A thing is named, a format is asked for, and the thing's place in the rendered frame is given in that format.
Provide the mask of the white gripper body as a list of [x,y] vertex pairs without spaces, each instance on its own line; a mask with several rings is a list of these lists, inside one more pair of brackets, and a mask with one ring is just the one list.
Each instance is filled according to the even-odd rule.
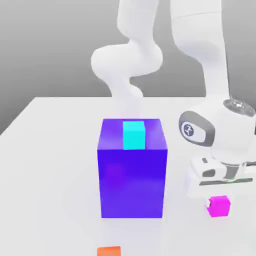
[[188,186],[190,198],[205,198],[256,194],[256,179],[242,178],[232,182],[225,181],[191,181]]

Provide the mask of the small magenta cube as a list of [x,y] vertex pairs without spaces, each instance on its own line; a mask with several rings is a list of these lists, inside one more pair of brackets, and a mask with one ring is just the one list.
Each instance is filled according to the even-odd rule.
[[212,218],[227,217],[231,202],[227,196],[213,196],[209,199],[207,211]]

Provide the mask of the small cyan cube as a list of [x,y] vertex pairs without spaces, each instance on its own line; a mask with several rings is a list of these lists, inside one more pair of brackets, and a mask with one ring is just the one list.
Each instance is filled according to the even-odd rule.
[[123,149],[144,150],[146,148],[146,129],[143,121],[124,121]]

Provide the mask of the small orange cube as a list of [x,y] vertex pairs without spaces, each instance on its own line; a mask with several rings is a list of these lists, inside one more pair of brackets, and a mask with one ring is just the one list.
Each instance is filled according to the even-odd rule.
[[99,247],[97,256],[121,256],[120,246]]

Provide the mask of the large purple box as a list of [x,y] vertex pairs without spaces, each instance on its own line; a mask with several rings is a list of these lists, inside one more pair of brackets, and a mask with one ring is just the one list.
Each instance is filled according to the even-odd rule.
[[168,147],[159,119],[143,119],[145,148],[123,146],[124,119],[102,121],[97,162],[102,218],[161,218]]

